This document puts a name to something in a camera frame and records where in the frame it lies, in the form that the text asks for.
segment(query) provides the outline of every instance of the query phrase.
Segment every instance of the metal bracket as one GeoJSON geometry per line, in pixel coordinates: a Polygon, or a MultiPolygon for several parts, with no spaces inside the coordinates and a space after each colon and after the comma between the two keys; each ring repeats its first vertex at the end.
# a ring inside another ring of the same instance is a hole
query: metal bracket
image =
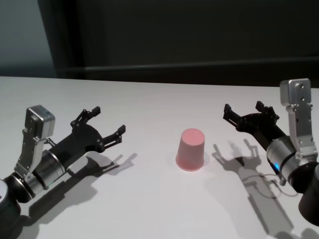
{"type": "Polygon", "coordinates": [[[42,158],[43,145],[53,135],[55,116],[41,105],[26,110],[21,156],[14,170],[26,181],[42,158]]]}
{"type": "Polygon", "coordinates": [[[312,134],[311,85],[309,79],[280,83],[281,104],[289,114],[290,139],[297,151],[296,159],[316,161],[318,152],[312,134]]]}

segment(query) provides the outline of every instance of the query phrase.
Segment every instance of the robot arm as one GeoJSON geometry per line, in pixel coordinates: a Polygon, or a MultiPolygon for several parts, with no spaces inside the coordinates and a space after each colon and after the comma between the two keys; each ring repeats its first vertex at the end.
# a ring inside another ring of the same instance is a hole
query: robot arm
{"type": "Polygon", "coordinates": [[[281,185],[286,181],[304,194],[299,210],[303,217],[319,226],[319,167],[318,152],[312,136],[311,86],[309,79],[282,81],[281,103],[289,113],[290,136],[277,126],[279,117],[272,107],[257,102],[260,113],[240,117],[225,105],[224,119],[239,132],[254,136],[266,150],[267,160],[279,176],[281,185]]]}
{"type": "Polygon", "coordinates": [[[71,122],[72,132],[55,144],[53,135],[55,117],[43,106],[26,110],[21,156],[14,172],[0,180],[0,229],[12,226],[20,216],[19,203],[29,202],[66,173],[67,168],[88,151],[102,153],[122,142],[125,125],[114,134],[101,137],[87,122],[100,114],[100,107],[91,112],[83,110],[71,122]],[[43,151],[43,145],[52,147],[43,151]]]}

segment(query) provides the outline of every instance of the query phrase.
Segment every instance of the cylindrical joint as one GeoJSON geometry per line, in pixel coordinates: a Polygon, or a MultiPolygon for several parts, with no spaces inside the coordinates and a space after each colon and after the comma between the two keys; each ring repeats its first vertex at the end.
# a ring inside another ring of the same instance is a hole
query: cylindrical joint
{"type": "Polygon", "coordinates": [[[306,190],[312,172],[318,163],[308,158],[297,159],[295,148],[289,136],[273,140],[267,148],[266,154],[270,162],[298,193],[303,193],[306,190]]]}
{"type": "Polygon", "coordinates": [[[24,178],[24,181],[27,184],[27,186],[29,187],[29,189],[31,190],[33,197],[43,191],[42,184],[39,182],[39,180],[32,173],[29,173],[24,178]]]}
{"type": "Polygon", "coordinates": [[[9,193],[20,203],[27,203],[35,196],[17,173],[6,177],[4,182],[6,182],[9,187],[9,193]]]}
{"type": "Polygon", "coordinates": [[[0,229],[10,228],[20,216],[20,206],[11,197],[7,184],[0,180],[0,229]]]}
{"type": "Polygon", "coordinates": [[[65,169],[53,153],[45,150],[41,162],[33,173],[41,182],[44,189],[48,189],[52,183],[65,174],[65,169]]]}
{"type": "Polygon", "coordinates": [[[274,139],[266,151],[267,158],[281,172],[285,179],[298,167],[294,155],[296,150],[289,136],[274,139]]]}

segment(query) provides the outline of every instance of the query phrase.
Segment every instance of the table surface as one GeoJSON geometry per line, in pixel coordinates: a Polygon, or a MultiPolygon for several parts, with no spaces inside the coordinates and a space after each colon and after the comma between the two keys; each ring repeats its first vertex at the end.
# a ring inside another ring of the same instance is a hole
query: table surface
{"type": "MultiPolygon", "coordinates": [[[[312,89],[313,118],[319,90],[312,89]]],[[[0,176],[13,172],[21,152],[27,107],[41,104],[56,117],[53,141],[71,132],[83,109],[101,107],[89,122],[102,136],[125,124],[123,143],[88,153],[69,174],[31,202],[8,238],[19,239],[319,239],[300,215],[297,195],[279,180],[250,135],[223,120],[229,103],[239,115],[273,106],[289,133],[279,87],[175,85],[0,77],[0,176]],[[181,133],[205,134],[205,164],[178,168],[181,133]],[[236,160],[241,158],[244,166],[236,160]],[[119,165],[105,170],[113,161],[119,165]]],[[[313,121],[313,135],[319,127],[313,121]]]]}

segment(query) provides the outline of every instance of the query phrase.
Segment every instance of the blue led light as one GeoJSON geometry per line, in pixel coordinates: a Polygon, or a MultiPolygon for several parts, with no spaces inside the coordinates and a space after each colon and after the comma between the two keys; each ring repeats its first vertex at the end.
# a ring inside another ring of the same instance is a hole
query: blue led light
{"type": "Polygon", "coordinates": [[[275,163],[275,167],[279,170],[279,164],[278,163],[275,163]]]}

